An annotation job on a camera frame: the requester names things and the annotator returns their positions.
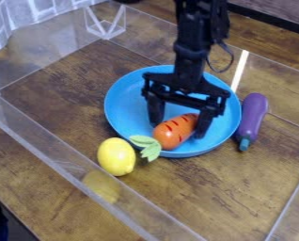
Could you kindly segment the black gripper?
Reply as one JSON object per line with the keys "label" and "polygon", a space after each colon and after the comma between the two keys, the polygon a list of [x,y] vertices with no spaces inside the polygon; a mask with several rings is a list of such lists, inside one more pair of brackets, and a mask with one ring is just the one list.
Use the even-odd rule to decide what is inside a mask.
{"label": "black gripper", "polygon": [[148,120],[156,127],[164,116],[164,103],[201,110],[193,138],[204,137],[212,120],[223,115],[229,91],[211,84],[202,76],[178,77],[174,73],[145,72],[141,96],[146,101]]}

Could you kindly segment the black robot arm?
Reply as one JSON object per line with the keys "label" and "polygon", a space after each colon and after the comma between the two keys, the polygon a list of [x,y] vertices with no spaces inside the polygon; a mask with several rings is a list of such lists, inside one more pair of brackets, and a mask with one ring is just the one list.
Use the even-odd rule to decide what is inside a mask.
{"label": "black robot arm", "polygon": [[177,38],[172,73],[145,72],[141,96],[146,101],[148,119],[156,127],[164,114],[164,103],[200,110],[194,138],[202,138],[212,120],[223,115],[229,91],[212,85],[202,77],[202,66],[209,63],[211,46],[224,44],[229,20],[225,0],[174,0]]}

